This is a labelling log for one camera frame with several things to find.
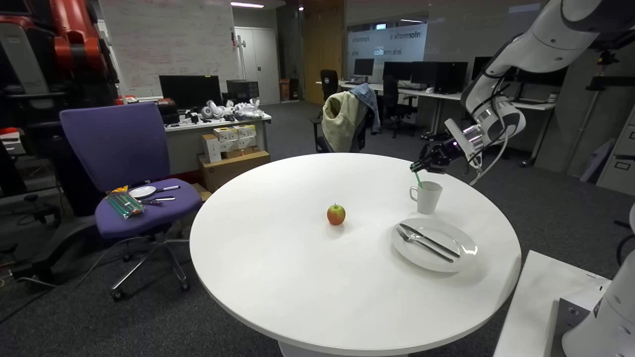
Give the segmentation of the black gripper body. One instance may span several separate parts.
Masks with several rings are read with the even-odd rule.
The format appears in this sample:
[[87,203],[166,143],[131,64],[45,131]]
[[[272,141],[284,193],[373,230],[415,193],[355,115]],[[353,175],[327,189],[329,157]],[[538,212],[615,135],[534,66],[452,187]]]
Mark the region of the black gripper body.
[[428,141],[419,155],[419,167],[424,171],[444,171],[460,155],[462,149],[452,139]]

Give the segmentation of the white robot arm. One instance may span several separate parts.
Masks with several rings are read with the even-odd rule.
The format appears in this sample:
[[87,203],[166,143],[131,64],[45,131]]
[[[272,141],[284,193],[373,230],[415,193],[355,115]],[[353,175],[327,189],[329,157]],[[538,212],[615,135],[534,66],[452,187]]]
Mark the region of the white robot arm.
[[633,0],[547,0],[534,24],[506,42],[462,91],[460,105],[472,123],[460,129],[446,119],[448,137],[430,137],[411,171],[440,173],[456,157],[482,171],[484,153],[490,147],[504,149],[526,127],[526,115],[500,91],[510,70],[559,72],[599,38],[631,34],[633,26]]

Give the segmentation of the white robot base platform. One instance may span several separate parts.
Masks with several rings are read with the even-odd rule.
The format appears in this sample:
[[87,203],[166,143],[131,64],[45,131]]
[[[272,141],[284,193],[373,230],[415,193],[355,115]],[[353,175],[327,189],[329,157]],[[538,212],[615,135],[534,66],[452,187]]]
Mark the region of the white robot base platform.
[[492,357],[551,357],[557,304],[591,310],[609,280],[530,250]]

